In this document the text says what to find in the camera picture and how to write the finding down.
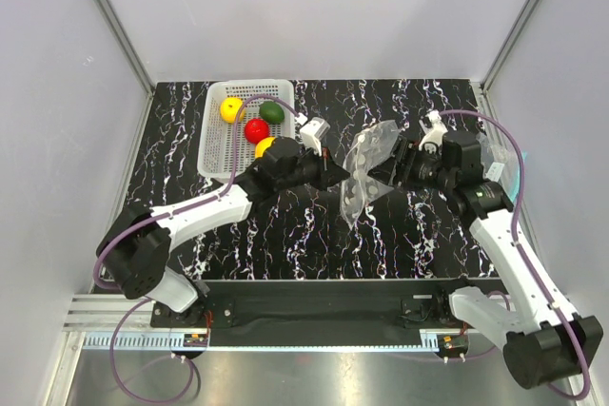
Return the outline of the yellow lemon fruit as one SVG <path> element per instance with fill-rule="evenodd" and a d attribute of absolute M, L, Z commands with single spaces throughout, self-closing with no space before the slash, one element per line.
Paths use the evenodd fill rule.
<path fill-rule="evenodd" d="M 256 159 L 261 158 L 264 155 L 265 151 L 272 146 L 274 141 L 275 141 L 274 137 L 266 137 L 266 138 L 262 139 L 258 144 L 256 144 L 255 158 Z"/>

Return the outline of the red apple fruit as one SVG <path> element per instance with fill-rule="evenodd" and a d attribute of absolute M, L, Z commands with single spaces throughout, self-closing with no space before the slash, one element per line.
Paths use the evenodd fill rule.
<path fill-rule="evenodd" d="M 270 129 L 265 120 L 253 118 L 249 120 L 244 127 L 244 136 L 248 142 L 256 145 L 270 136 Z"/>

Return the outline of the clear dotted zip bag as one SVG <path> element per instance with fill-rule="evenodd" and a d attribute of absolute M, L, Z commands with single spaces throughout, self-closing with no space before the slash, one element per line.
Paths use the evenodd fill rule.
<path fill-rule="evenodd" d="M 399 134 L 393 120 L 377 123 L 357 134 L 346 153 L 343 169 L 350 173 L 350 177 L 341 182 L 340 211 L 350 229 L 363 210 L 380 198 L 368 196 L 368 180 L 371 178 L 368 172 L 391 155 Z"/>

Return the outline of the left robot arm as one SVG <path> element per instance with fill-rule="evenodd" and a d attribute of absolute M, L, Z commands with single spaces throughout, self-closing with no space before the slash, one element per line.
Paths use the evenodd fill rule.
<path fill-rule="evenodd" d="M 217 227 L 248 219 L 284 190 L 305 184 L 327 190 L 349 176 L 328 148 L 277 138 L 243 173 L 214 192 L 166 206 L 124 207 L 96 250 L 96 269 L 110 276 L 96 283 L 128 300 L 160 302 L 184 325 L 196 325 L 205 316 L 204 293 L 168 267 L 172 250 Z"/>

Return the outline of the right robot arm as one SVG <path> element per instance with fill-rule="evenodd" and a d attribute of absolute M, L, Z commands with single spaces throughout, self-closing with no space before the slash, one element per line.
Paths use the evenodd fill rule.
<path fill-rule="evenodd" d="M 401 136 L 368 174 L 395 188 L 441 191 L 495 265 L 515 307 L 507 310 L 473 285 L 454 286 L 432 302 L 437 323 L 449 327 L 460 320 L 478 330 L 501 349 L 524 389 L 581 375 L 582 391 L 589 392 L 603 329 L 596 317 L 581 316 L 543 269 L 521 233 L 516 207 L 485 177 L 474 134 L 450 131 L 440 145 Z"/>

